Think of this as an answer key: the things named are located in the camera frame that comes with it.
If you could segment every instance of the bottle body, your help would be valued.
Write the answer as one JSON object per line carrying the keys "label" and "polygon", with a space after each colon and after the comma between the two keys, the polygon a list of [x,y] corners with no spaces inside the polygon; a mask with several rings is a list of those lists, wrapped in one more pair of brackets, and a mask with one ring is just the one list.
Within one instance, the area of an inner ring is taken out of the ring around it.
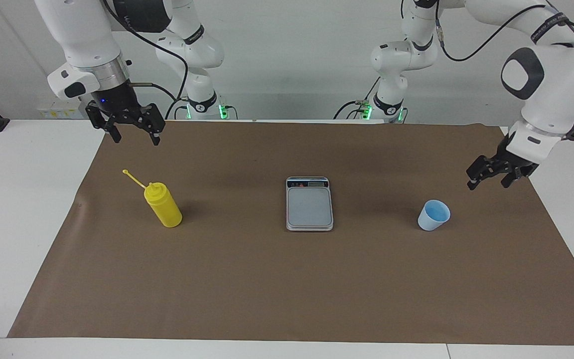
{"label": "bottle body", "polygon": [[165,227],[173,228],[180,225],[183,215],[165,184],[150,183],[143,195]]}

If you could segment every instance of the brown mat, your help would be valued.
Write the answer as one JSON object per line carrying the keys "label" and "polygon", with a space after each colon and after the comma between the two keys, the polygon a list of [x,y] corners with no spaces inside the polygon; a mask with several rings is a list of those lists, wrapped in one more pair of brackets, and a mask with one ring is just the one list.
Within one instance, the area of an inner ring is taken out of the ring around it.
{"label": "brown mat", "polygon": [[[574,259],[528,180],[466,187],[482,125],[169,123],[103,141],[9,337],[574,345]],[[166,229],[121,173],[167,184]],[[335,229],[285,229],[285,179]],[[417,227],[431,198],[453,219]]]}

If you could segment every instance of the white wall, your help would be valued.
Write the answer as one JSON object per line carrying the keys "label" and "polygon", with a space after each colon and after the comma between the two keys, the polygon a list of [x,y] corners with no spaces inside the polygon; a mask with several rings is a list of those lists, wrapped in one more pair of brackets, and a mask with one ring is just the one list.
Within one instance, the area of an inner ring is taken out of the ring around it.
{"label": "white wall", "polygon": [[[555,4],[574,20],[574,0]],[[196,0],[201,21],[226,50],[223,66],[210,72],[242,118],[330,118],[341,104],[364,97],[377,77],[371,50],[403,38],[399,5],[400,0]],[[462,9],[447,11],[442,25],[455,55],[468,54],[495,30]],[[133,81],[176,92],[180,79],[155,59],[152,48],[127,32],[115,35],[125,58],[135,62]],[[524,45],[528,37],[509,29],[464,64],[440,55],[433,68],[408,73],[409,121],[512,123],[520,102],[504,91],[499,73],[506,57]],[[38,117],[37,97],[50,95],[45,74],[63,62],[33,0],[0,0],[0,112]],[[141,102],[167,107],[164,95],[138,92]]]}

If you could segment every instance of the light blue plastic cup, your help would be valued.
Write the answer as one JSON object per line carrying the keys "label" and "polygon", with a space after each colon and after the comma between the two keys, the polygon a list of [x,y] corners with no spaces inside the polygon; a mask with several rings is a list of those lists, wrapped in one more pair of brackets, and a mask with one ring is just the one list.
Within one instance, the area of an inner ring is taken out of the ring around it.
{"label": "light blue plastic cup", "polygon": [[420,225],[420,228],[431,232],[431,230],[437,229],[449,219],[451,219],[451,211],[448,209],[448,206],[439,200],[432,199],[424,204],[424,208],[422,208],[422,212],[418,217],[418,225]]}

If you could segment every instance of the yellow bottle nozzle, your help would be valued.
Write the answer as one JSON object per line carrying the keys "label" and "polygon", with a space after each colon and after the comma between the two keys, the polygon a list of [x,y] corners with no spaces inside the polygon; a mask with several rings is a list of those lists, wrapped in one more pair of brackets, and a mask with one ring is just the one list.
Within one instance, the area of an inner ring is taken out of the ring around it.
{"label": "yellow bottle nozzle", "polygon": [[141,183],[138,179],[134,178],[134,176],[131,175],[130,172],[128,172],[128,170],[123,170],[123,173],[128,177],[132,178],[132,180],[136,182],[139,186],[143,187],[143,189],[146,189],[146,186],[143,183]]}

